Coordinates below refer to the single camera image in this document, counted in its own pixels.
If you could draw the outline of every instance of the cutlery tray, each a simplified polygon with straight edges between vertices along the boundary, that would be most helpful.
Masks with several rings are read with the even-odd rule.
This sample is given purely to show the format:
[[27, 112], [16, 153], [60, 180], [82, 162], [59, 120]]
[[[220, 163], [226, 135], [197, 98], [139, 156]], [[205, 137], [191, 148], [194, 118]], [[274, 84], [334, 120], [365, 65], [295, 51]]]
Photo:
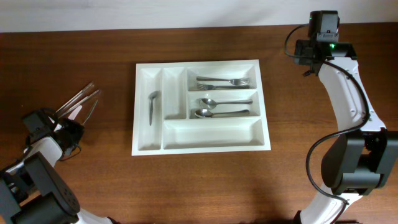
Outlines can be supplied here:
[[[233, 86], [196, 77], [249, 78], [247, 89], [199, 90], [197, 83]], [[154, 99], [149, 126], [149, 95]], [[217, 105], [212, 113], [249, 110], [245, 116], [197, 118], [199, 99], [248, 100], [250, 105]], [[137, 64], [132, 155], [270, 150], [258, 60]]]

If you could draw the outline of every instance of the wooden table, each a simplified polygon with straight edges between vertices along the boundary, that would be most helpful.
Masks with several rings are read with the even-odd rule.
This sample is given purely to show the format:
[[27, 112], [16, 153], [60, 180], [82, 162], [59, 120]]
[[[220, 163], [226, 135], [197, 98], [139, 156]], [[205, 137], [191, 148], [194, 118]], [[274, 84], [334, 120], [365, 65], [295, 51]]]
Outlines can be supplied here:
[[[122, 223], [250, 223], [291, 219], [315, 195], [308, 148], [337, 130], [329, 97], [307, 67], [283, 53], [295, 26], [0, 34], [0, 166], [21, 155], [21, 117], [57, 109], [88, 82], [103, 90], [81, 154], [55, 169], [81, 207]], [[306, 29], [294, 39], [306, 38]], [[379, 117], [398, 130], [398, 24], [344, 24]], [[271, 151], [131, 157], [137, 63], [259, 59]], [[334, 140], [313, 155], [320, 161]], [[396, 223], [398, 168], [387, 185], [353, 204], [343, 220]]]

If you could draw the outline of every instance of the metal utensil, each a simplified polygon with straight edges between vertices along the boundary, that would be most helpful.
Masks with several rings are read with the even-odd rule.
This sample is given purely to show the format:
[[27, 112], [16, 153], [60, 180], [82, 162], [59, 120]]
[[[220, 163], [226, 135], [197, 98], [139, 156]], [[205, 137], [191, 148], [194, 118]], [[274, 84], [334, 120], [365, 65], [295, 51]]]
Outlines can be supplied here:
[[217, 105], [220, 104], [247, 104], [250, 105], [253, 103], [253, 100], [236, 100], [236, 101], [225, 101], [225, 102], [219, 102], [217, 103], [216, 101], [209, 99], [209, 98], [202, 98], [199, 100], [199, 105], [204, 108], [204, 109], [214, 109], [216, 108]]
[[149, 126], [152, 125], [152, 115], [154, 114], [154, 99], [159, 95], [159, 91], [152, 92], [149, 95], [150, 105], [149, 105]]
[[229, 80], [224, 78], [197, 77], [197, 81], [226, 81], [232, 85], [247, 85], [249, 80], [249, 78], [234, 78]]
[[240, 86], [214, 86], [214, 85], [207, 85], [207, 84], [197, 84], [197, 87], [199, 90], [216, 90], [216, 89], [227, 89], [227, 90], [233, 90], [233, 89], [247, 89], [250, 88], [249, 85], [240, 85]]
[[224, 112], [224, 113], [212, 113], [208, 109], [199, 109], [195, 111], [195, 116], [198, 118], [212, 118], [217, 115], [245, 115], [249, 114], [249, 110], [241, 110], [241, 111], [234, 111], [234, 112]]

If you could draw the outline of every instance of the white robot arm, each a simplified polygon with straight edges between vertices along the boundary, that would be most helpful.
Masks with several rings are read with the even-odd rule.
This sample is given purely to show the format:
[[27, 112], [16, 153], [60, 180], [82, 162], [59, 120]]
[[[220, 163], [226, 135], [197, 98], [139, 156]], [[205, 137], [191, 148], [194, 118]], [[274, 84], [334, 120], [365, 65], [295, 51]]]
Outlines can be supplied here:
[[[296, 214], [295, 224], [334, 223], [353, 202], [384, 186], [398, 157], [398, 132], [387, 132], [373, 110], [359, 77], [353, 46], [338, 42], [339, 21], [336, 11], [311, 12], [310, 23], [298, 26], [285, 41], [285, 53], [295, 63], [310, 66], [304, 75], [315, 73], [324, 84], [339, 130], [318, 140], [308, 152], [307, 175], [318, 193]], [[295, 54], [289, 54], [286, 43], [290, 35], [305, 26], [310, 40], [296, 41]], [[323, 183], [318, 187], [310, 174], [310, 156], [317, 145], [332, 137], [338, 139], [323, 157]], [[364, 147], [369, 154], [362, 155]]]
[[[36, 110], [23, 118], [30, 132], [24, 157], [0, 171], [0, 215], [7, 224], [118, 223], [112, 218], [97, 217], [81, 209], [73, 192], [53, 169], [58, 161], [73, 157], [71, 153], [80, 148], [78, 143], [84, 133], [84, 124], [93, 112], [96, 102], [82, 124], [74, 119], [81, 110], [81, 104], [99, 90], [84, 97], [77, 104], [72, 104], [89, 87], [93, 87], [93, 83], [61, 107], [62, 110]], [[69, 112], [72, 113], [67, 119], [58, 117]], [[21, 202], [36, 191], [40, 192], [39, 196], [20, 206]]]
[[[359, 77], [358, 62], [356, 60], [344, 57], [335, 58], [329, 62], [353, 74], [353, 77], [365, 92]], [[338, 130], [346, 130], [361, 124], [363, 122], [362, 118], [365, 114], [365, 108], [359, 92], [351, 80], [347, 79], [339, 70], [328, 65], [322, 65], [318, 76], [329, 94], [333, 111], [335, 112]], [[373, 110], [368, 96], [366, 96], [366, 99], [368, 101], [371, 117], [361, 130], [378, 132], [381, 128], [386, 128]], [[332, 194], [331, 189], [325, 184], [322, 184], [321, 189], [326, 193]], [[357, 192], [352, 192], [343, 193], [340, 197], [349, 202], [349, 205], [345, 208], [347, 209], [352, 203], [359, 200], [362, 195]], [[326, 197], [318, 192], [311, 204], [301, 212], [301, 222], [308, 224], [330, 223], [340, 212], [342, 206], [343, 202], [341, 200]]]

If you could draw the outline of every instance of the spoon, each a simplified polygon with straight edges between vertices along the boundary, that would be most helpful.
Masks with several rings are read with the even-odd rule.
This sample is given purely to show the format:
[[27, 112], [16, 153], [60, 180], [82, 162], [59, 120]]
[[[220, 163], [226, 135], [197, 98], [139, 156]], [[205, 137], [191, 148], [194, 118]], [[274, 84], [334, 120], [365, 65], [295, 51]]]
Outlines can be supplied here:
[[199, 109], [199, 110], [195, 111], [195, 116], [198, 117], [198, 118], [212, 118], [213, 116], [224, 115], [224, 114], [244, 115], [244, 114], [249, 114], [249, 110], [241, 110], [241, 111], [234, 111], [234, 112], [224, 112], [224, 113], [212, 113], [208, 109]]
[[154, 91], [149, 95], [150, 106], [149, 106], [149, 126], [152, 125], [152, 115], [154, 114], [154, 98], [159, 95], [159, 91]]
[[236, 100], [236, 101], [227, 101], [227, 102], [220, 102], [217, 103], [216, 101], [208, 98], [202, 98], [199, 100], [199, 105], [208, 110], [212, 110], [216, 108], [217, 105], [220, 104], [252, 104], [253, 100]]

